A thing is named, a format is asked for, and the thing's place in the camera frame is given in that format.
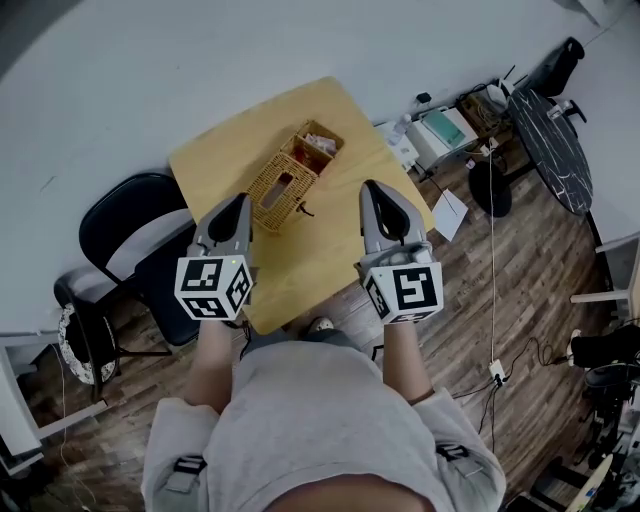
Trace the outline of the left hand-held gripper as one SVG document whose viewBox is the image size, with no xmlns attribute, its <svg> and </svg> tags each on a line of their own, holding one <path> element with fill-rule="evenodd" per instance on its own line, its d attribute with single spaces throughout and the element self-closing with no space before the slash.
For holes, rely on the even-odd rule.
<svg viewBox="0 0 640 512">
<path fill-rule="evenodd" d="M 250 302 L 253 203 L 239 193 L 198 223 L 187 255 L 178 259 L 174 296 L 193 320 L 234 321 Z"/>
</svg>

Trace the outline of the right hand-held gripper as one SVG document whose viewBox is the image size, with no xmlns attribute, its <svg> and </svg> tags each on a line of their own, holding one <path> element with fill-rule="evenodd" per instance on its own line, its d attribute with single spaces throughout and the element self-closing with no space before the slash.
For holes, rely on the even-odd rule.
<svg viewBox="0 0 640 512">
<path fill-rule="evenodd" d="M 354 267 L 382 324 L 415 323 L 441 311 L 442 266 L 425 242 L 419 210 L 396 189 L 372 179 L 361 186 L 359 208 L 367 255 Z"/>
</svg>

